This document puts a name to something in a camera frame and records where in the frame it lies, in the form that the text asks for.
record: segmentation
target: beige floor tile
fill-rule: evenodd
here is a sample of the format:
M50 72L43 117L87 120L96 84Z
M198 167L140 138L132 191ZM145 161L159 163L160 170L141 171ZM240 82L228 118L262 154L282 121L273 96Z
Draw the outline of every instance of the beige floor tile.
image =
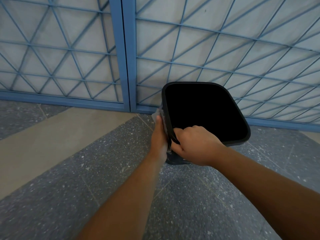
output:
M308 132L308 131L300 131L300 132L320 144L320 133Z
M70 108L1 140L0 199L134 116Z

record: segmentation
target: blue vertical post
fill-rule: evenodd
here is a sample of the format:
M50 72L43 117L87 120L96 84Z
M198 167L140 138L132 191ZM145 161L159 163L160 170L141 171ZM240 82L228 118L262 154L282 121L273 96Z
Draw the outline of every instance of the blue vertical post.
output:
M137 112L136 0L122 0L122 10L130 93L130 111Z
M125 37L123 30L123 20L122 20L122 8L121 0L109 0L110 10L112 17L112 26L115 47L118 59L118 68L120 83L122 89L122 97L124 109L130 111L130 99L129 99L129 88L128 88L128 74L127 74L127 60L126 60L126 48L125 48Z

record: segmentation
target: black bin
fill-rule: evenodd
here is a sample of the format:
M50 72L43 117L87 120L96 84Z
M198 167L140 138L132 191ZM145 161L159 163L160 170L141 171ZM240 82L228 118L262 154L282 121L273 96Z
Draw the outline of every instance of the black bin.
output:
M232 96L224 87L212 82L170 82L162 88L162 106L168 131L179 144L173 128L203 126L226 146L245 143L250 127ZM168 164L186 164L176 153L168 153Z

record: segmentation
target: person's right hand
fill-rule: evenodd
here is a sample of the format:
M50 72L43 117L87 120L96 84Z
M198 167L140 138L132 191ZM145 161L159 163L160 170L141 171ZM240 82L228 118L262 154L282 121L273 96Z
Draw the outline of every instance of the person's right hand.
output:
M174 128L179 144L172 141L171 149L184 159L200 166L209 166L225 148L219 139L202 126Z

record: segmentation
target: person's right arm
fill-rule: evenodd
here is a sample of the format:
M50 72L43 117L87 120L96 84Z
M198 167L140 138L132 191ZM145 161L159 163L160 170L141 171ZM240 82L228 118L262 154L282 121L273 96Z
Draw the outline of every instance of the person's right arm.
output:
M211 166L233 183L282 239L320 239L320 194L224 146L201 126L175 128L184 159Z

